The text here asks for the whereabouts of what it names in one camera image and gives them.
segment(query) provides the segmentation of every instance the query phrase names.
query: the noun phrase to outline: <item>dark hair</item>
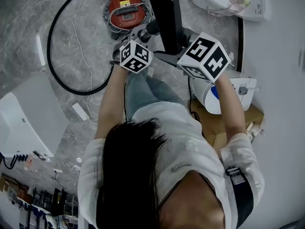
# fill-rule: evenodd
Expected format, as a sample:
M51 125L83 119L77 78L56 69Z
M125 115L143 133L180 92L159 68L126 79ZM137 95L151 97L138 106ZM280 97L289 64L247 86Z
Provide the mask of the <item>dark hair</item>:
M166 142L159 129L157 120L150 119L116 125L108 133L96 215L99 228L159 227L155 167Z

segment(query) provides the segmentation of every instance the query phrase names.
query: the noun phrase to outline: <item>white cable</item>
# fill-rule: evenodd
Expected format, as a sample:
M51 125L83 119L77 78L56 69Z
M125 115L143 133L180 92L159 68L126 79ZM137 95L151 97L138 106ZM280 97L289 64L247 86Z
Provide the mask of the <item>white cable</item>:
M42 0L42 1L39 1L37 2L36 4L34 4L33 6L31 7L28 7L25 11L23 11L20 15L18 15L7 27L6 29L4 30L4 33L2 34L2 36L0 37L0 41L2 39L2 37L5 35L6 31L8 30L8 28L16 21L16 19L18 19L21 15L23 15L27 10L29 9L32 9L34 8L36 5L40 4L41 2L48 2L48 1L51 1L51 0Z
M88 105L88 100L89 100L89 98L90 98L91 96L92 96L92 95L89 95L89 97L87 97L87 100L86 100L87 108L88 108L88 111L89 111L90 115L91 115L94 119L97 119L97 120L98 120L98 118L95 117L95 116L91 113L90 108L89 108L89 105Z
M91 88L91 91L92 91L93 73L92 73L92 70L91 70L90 66L88 65L88 63L87 63L87 61L86 61L86 59L85 59L84 52L83 52L83 49L82 49L82 46L81 46L81 42L80 42L80 39L79 39L79 37L78 37L77 30L76 30L76 27L75 27L75 24L74 24L74 17L75 17L75 15L76 15L76 13L80 10L83 1L84 1L84 0L81 0L81 3L80 3L80 5L79 5L78 9L76 10L76 12L75 12L75 13L73 14L73 16L72 16L72 24L73 24L73 27L74 27L74 30L75 30L76 39L77 39L78 44L79 44L80 49L81 49L82 58L84 59L86 65L87 65L87 67L88 67L88 69L89 69L89 71L90 71L90 74L91 74L91 78L90 78L90 88ZM90 96L91 96L91 95L89 95L88 98L87 98L87 100L86 100L86 104L87 104L88 111L89 111L90 115L91 115L93 118L98 119L98 118L95 117L95 116L91 113L91 111L90 111L90 108L89 108L89 105L88 105L88 100L89 100ZM88 120L89 120L90 122L92 122L92 123L94 123L94 124L97 125L97 123L96 123L96 122L93 122L91 119L88 119Z
M145 3L145 6L146 6L146 8L147 8L147 10L148 10L148 12L149 12L149 14L151 16L150 19L149 19L149 22L151 22L153 20L153 13L152 13L151 9L149 8L149 6L147 6L146 3Z
M74 159L75 159L76 162L77 162L76 156L77 156L78 154L82 153L82 152L86 152L86 150L82 150L82 151L80 151L80 152L78 152L78 153L75 154Z
M74 163L73 162L71 162L71 161L69 161L69 160L64 160L63 162L62 162L62 165L65 167L65 169L66 170L64 170L64 172L70 172L71 173L71 175L73 175L73 176L76 176L75 175L75 168L74 168Z

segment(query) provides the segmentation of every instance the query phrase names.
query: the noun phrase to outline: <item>marble floor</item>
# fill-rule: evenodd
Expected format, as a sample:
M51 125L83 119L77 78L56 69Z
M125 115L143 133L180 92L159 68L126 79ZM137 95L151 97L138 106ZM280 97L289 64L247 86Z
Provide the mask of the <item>marble floor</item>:
M72 108L73 104L78 102L87 111L87 97L73 95L61 88L51 75L46 63L46 45L50 25L65 1L0 0L0 98L32 74L44 71L69 120L69 126L56 155L49 162L35 159L28 171L24 170L24 163L17 163L10 171L1 165L0 171L18 179L21 183L46 189L49 192L52 192L55 187L61 188L51 179L54 176L53 169L63 169L64 160L74 162L75 154L86 148L96 130L95 124L88 120L82 121ZM111 39L102 17L106 1L84 0L74 18L84 56L93 71L93 88L99 86L108 76L110 71L108 62L116 44ZM82 58L71 21L80 2L81 0L73 0L60 16L53 33L51 56L59 77L70 87L84 91L90 89L91 74ZM228 52L233 52L237 58L236 17L213 17L196 7L190 0L180 0L180 5L184 27L214 36L220 40ZM39 40L43 57L40 56L37 46ZM156 46L158 50L162 50L160 38L156 38ZM157 59L153 60L152 66L155 69L156 78L168 83L182 99L189 98L187 77L183 76L181 71ZM103 92L89 99L89 107L94 115L98 113ZM57 179L68 192L77 192L77 177L67 172L58 174Z

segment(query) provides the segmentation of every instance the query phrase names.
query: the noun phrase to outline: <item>white toilet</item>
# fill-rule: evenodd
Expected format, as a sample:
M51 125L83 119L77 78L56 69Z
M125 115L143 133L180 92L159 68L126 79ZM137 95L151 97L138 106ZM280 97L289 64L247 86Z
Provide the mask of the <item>white toilet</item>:
M0 99L0 152L5 157L33 152L45 159L54 157L67 126L44 72Z
M232 5L230 0L192 0L192 2L219 17L236 15L250 21L268 21L271 18L270 0L250 0L246 8Z
M259 90L257 80L238 71L226 70L237 96L242 103L244 111L247 111L251 105L254 92ZM190 86L196 98L205 107L207 112L220 115L220 103L217 89L214 84L201 79L190 79Z

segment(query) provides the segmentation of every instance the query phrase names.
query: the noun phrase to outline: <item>woman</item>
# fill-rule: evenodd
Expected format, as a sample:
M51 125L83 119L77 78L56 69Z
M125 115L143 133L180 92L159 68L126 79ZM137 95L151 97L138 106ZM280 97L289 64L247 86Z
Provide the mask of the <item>woman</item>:
M122 124L126 77L131 120ZM250 180L255 208L264 179L246 135L244 111L224 73L216 88L227 148ZM80 211L89 223L99 229L236 228L245 218L236 212L227 177L201 124L169 86L147 77L147 70L127 74L114 66L78 184Z

